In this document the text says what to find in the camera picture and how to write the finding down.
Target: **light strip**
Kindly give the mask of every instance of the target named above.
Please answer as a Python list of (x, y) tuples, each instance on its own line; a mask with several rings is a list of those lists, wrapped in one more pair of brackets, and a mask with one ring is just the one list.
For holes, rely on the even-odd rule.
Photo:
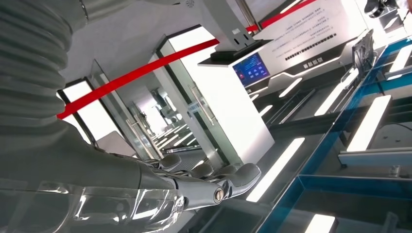
[(335, 222), (335, 217), (327, 215), (313, 216), (305, 233), (329, 233)]
[[(408, 45), (408, 46), (401, 48), (389, 72), (395, 72), (395, 71), (403, 69), (406, 65), (406, 62), (408, 61), (408, 58), (411, 52), (412, 52), (412, 45)], [(397, 79), (397, 78), (400, 78), (401, 76), (402, 76), (401, 74), (396, 75), (396, 76), (388, 78), (388, 80)]]
[(296, 153), (302, 145), (304, 137), (294, 139), (286, 150), (280, 155), (278, 160), (273, 164), (268, 173), (260, 180), (253, 191), (246, 198), (247, 201), (257, 202), (266, 192), (269, 186), (273, 183), (282, 169), (286, 166), (292, 156)]
[(283, 14), (285, 12), (287, 12), (289, 9), (291, 9), (293, 6), (295, 6), (296, 4), (298, 4), (301, 0), (296, 0), (294, 1), (292, 4), (290, 4), (289, 6), (287, 6), (285, 9), (283, 9), (280, 13)]
[(177, 129), (174, 133), (177, 133), (177, 132), (179, 132), (179, 131), (181, 131), (184, 127), (186, 127), (187, 126), (187, 124), (185, 124), (184, 126), (182, 126), (182, 127), (180, 127), (179, 129)]
[(389, 21), (389, 23), (388, 23), (388, 24), (386, 24), (386, 26), (385, 26), (384, 30), (386, 30), (386, 29), (388, 29), (388, 28), (392, 27), (392, 25), (395, 23), (395, 21), (396, 21), (397, 19), (398, 19), (398, 17), (397, 17), (397, 16), (396, 16), (395, 18), (391, 19), (391, 21)]
[(180, 145), (180, 143), (182, 143), (184, 140), (186, 140), (188, 137), (190, 137), (193, 133), (190, 132), (188, 135), (186, 135), (185, 137), (183, 137), (182, 139), (180, 139), (179, 141), (177, 141), (173, 146), (177, 147)]
[(280, 94), (279, 98), (285, 97), (285, 95), (287, 95), (298, 83), (300, 83), (300, 81), (302, 81), (302, 78), (296, 79), (288, 88), (286, 88), (286, 90), (282, 92), (282, 94)]
[(269, 88), (269, 87), (267, 86), (267, 87), (264, 87), (264, 88), (262, 88), (262, 89), (260, 89), (260, 90), (255, 91), (255, 92), (252, 92), (252, 93), (249, 94), (249, 96), (251, 96), (251, 95), (253, 95), (253, 94), (257, 94), (257, 93), (259, 93), (259, 92), (262, 92), (262, 91), (264, 91), (264, 90), (266, 90), (266, 89), (268, 89), (268, 88)]
[(163, 137), (165, 134), (167, 134), (168, 132), (172, 131), (173, 129), (169, 129), (166, 132), (162, 133), (161, 135), (159, 135), (158, 137), (156, 137), (155, 139), (160, 139), (161, 137)]
[(252, 98), (250, 98), (251, 101), (256, 100), (259, 97), (259, 94), (254, 95)]
[(390, 95), (387, 95), (378, 97), (373, 101), (371, 107), (366, 113), (365, 118), (363, 118), (362, 123), (347, 148), (348, 152), (365, 151), (368, 148), (376, 127), (378, 126), (391, 98), (392, 97)]
[(193, 139), (193, 140), (191, 140), (189, 143), (187, 143), (187, 145), (186, 145), (186, 146), (188, 146), (188, 145), (192, 144), (194, 141), (196, 141), (196, 138), (194, 138), (194, 139)]
[(259, 113), (259, 116), (262, 117), (263, 115), (265, 115), (272, 107), (273, 107), (273, 105), (266, 106), (266, 108), (264, 108), (264, 109)]
[(165, 142), (165, 144), (163, 144), (161, 147), (159, 147), (158, 149), (161, 150), (163, 147), (167, 146), (170, 142), (172, 142), (173, 140), (175, 140), (179, 135), (176, 134), (175, 136), (173, 136), (171, 139), (169, 139), (167, 142)]
[(163, 138), (159, 143), (156, 143), (156, 146), (158, 147), (160, 144), (166, 142), (167, 137)]
[(322, 105), (319, 107), (318, 111), (315, 113), (315, 117), (324, 115), (329, 108), (332, 106), (332, 104), (336, 101), (336, 99), (339, 97), (341, 92), (348, 87), (359, 75), (358, 69), (353, 70), (353, 72), (349, 73), (349, 76), (346, 78), (345, 81), (342, 83), (338, 84), (335, 89), (329, 94), (329, 96), (326, 98), (326, 100), (322, 103)]
[(302, 76), (302, 75), (304, 75), (304, 74), (306, 74), (306, 73), (308, 73), (308, 72), (310, 72), (310, 71), (312, 71), (312, 70), (314, 70), (314, 69), (320, 68), (320, 67), (322, 67), (322, 66), (326, 66), (326, 65), (329, 64), (329, 63), (332, 63), (332, 62), (334, 62), (334, 61), (336, 61), (336, 60), (339, 60), (340, 58), (341, 58), (341, 56), (336, 57), (336, 58), (333, 58), (332, 60), (329, 60), (329, 61), (327, 61), (327, 62), (324, 62), (324, 63), (322, 63), (322, 64), (320, 64), (320, 65), (318, 65), (318, 66), (312, 67), (312, 68), (310, 68), (310, 69), (307, 69), (307, 70), (302, 71), (302, 72), (300, 72), (300, 73), (298, 73), (298, 74), (295, 74), (295, 75), (291, 75), (291, 74), (288, 74), (288, 73), (286, 73), (286, 72), (282, 72), (282, 73), (280, 73), (280, 74), (277, 74), (277, 75), (271, 77), (271, 79), (275, 79), (275, 78), (281, 76), (282, 74), (283, 74), (283, 75), (287, 75), (287, 76), (289, 76), (289, 77), (291, 77), (291, 78), (295, 78), (295, 77), (297, 77), (297, 76)]

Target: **robotic hand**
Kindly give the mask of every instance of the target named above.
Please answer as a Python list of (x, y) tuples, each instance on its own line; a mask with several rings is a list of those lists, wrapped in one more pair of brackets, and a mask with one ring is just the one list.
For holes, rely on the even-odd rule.
[[(179, 162), (172, 157), (108, 154), (57, 119), (73, 32), (135, 1), (0, 0), (0, 233), (158, 231), (182, 211), (217, 205), (258, 180), (253, 164), (209, 176), (205, 166), (169, 172)], [(202, 9), (219, 2), (201, 2)], [(230, 22), (224, 17), (217, 24)], [(253, 43), (238, 20), (234, 26), (242, 33), (211, 32), (231, 50)]]

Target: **small screen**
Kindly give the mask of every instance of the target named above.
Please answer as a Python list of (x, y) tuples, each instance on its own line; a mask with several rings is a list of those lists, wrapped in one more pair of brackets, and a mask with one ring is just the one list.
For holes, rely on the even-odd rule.
[(233, 66), (243, 86), (249, 86), (269, 76), (268, 69), (258, 53)]

